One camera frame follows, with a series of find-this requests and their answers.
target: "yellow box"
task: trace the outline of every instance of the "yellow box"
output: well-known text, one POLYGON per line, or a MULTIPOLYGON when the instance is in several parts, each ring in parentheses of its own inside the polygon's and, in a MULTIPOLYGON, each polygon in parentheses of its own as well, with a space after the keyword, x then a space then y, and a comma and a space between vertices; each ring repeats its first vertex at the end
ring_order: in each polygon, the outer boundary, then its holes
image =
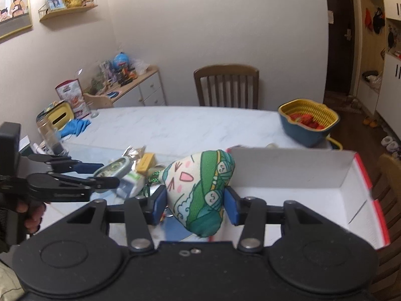
POLYGON ((154 153, 145 153, 139 163, 136 165, 136 171, 139 174, 147 175, 148 170, 156 165, 154 153))

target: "white box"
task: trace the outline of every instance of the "white box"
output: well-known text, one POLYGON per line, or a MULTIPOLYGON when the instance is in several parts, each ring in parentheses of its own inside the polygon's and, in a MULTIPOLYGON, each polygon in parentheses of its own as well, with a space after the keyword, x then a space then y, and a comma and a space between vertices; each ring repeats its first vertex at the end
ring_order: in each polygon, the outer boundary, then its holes
MULTIPOLYGON (((368 241, 375 249, 390 243, 372 184, 357 153, 325 149, 234 147, 230 186, 240 197, 254 196, 268 205, 295 200, 368 241)), ((236 246, 243 225, 233 226, 224 215, 214 241, 236 246)), ((281 237, 280 225, 266 225, 265 245, 281 237)))

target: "framed photo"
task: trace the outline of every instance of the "framed photo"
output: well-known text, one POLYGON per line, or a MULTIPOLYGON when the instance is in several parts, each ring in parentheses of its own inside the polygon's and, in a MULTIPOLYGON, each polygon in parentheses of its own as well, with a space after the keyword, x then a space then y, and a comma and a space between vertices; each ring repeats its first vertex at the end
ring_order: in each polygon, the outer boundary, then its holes
POLYGON ((47 5, 49 6, 50 11, 55 11, 55 10, 66 8, 63 0, 46 0, 46 2, 47 2, 47 5))
POLYGON ((31 27, 29 0, 0 0, 0 40, 31 27))

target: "human hand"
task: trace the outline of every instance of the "human hand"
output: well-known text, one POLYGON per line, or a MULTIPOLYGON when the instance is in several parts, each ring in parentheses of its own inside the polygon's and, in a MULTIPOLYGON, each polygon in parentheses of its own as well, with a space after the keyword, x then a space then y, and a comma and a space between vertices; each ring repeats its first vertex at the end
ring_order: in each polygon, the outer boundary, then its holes
MULTIPOLYGON (((17 204, 17 213, 26 213, 29 209, 29 206, 22 202, 21 200, 18 200, 17 204)), ((40 206, 37 206, 31 216, 25 220, 25 227, 28 230, 29 234, 36 233, 39 231, 39 225, 41 224, 43 214, 45 213, 46 210, 46 205, 42 203, 40 206)))

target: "blue cloth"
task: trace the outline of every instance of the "blue cloth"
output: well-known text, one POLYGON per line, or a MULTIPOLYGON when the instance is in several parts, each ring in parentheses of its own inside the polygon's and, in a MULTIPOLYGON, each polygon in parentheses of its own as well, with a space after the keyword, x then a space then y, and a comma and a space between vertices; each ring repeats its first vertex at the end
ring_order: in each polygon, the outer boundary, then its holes
POLYGON ((67 135, 78 136, 80 133, 84 132, 86 127, 90 124, 91 122, 89 120, 73 119, 60 130, 61 137, 63 138, 67 135))

